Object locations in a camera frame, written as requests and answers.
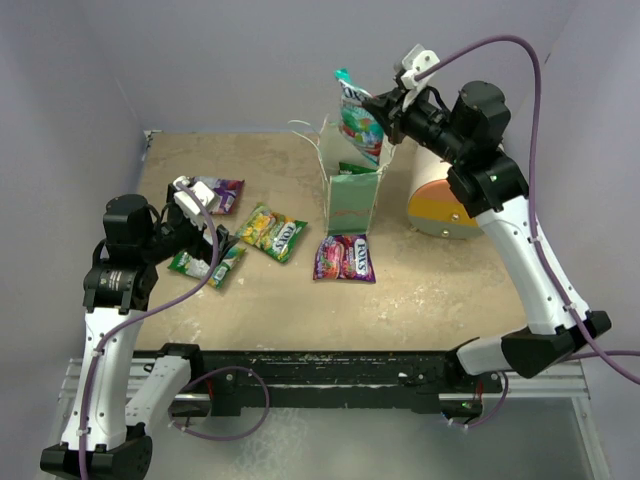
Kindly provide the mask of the teal Fox's candy bag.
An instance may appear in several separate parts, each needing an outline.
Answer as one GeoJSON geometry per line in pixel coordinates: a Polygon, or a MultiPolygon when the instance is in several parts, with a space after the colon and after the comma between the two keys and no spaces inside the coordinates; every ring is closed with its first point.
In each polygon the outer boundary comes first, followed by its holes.
{"type": "Polygon", "coordinates": [[[373,165],[379,165],[384,138],[380,124],[363,108],[371,94],[357,86],[347,69],[334,71],[341,88],[339,130],[342,135],[373,165]]]}

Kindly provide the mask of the green paper bag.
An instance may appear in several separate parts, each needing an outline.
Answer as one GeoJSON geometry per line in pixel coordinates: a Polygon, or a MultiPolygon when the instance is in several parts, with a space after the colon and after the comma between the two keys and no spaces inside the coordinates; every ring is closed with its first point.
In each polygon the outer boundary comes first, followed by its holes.
{"type": "Polygon", "coordinates": [[[335,122],[326,120],[319,130],[302,120],[291,120],[288,125],[292,133],[311,143],[316,151],[323,182],[326,233],[368,233],[379,189],[393,160],[395,147],[384,139],[379,165],[375,166],[342,135],[335,122]],[[340,162],[376,169],[377,172],[340,175],[340,162]]]}

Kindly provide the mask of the white round drawer box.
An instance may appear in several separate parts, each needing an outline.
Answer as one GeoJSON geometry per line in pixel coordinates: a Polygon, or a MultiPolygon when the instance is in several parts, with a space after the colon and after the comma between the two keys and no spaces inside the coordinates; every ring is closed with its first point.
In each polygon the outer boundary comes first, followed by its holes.
{"type": "Polygon", "coordinates": [[[475,219],[450,190],[450,165],[424,147],[414,156],[407,216],[411,226],[428,235],[467,240],[483,235],[475,219]]]}

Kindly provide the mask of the purple Fox's candy bag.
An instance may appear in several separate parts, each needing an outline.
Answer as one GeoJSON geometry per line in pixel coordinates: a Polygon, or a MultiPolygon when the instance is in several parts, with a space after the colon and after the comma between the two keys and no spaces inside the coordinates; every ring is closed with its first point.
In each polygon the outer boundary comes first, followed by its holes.
{"type": "Polygon", "coordinates": [[[318,247],[314,280],[353,280],[374,284],[376,276],[365,234],[331,235],[318,247]]]}

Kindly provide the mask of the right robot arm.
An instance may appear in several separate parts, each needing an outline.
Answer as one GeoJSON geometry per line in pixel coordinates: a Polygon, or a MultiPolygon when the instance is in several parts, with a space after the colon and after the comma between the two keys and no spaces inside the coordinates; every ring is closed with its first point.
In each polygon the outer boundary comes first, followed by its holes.
{"type": "Polygon", "coordinates": [[[532,378],[578,352],[588,337],[607,332],[609,315],[591,309],[576,292],[529,212],[527,181],[501,147],[511,119],[503,92],[487,82],[469,82],[451,110],[432,104],[427,90],[404,106],[408,95],[395,88],[365,100],[363,107],[392,143],[409,137],[449,163],[449,188],[492,240],[527,321],[521,330],[452,350],[446,383],[467,391],[480,374],[501,370],[532,378]]]}

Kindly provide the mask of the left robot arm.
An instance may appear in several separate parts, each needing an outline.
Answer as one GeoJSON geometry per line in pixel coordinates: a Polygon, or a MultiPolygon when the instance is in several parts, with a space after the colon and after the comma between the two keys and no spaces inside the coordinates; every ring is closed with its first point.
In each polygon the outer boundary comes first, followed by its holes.
{"type": "Polygon", "coordinates": [[[127,395],[137,337],[157,282],[156,267],[188,251],[213,263],[218,240],[207,187],[173,187],[168,218],[154,218],[137,194],[108,202],[104,239],[83,282],[85,347],[77,394],[57,444],[43,450],[42,471],[63,479],[142,479],[153,452],[153,430],[180,390],[194,392],[206,378],[195,344],[166,344],[151,373],[127,395]]]}

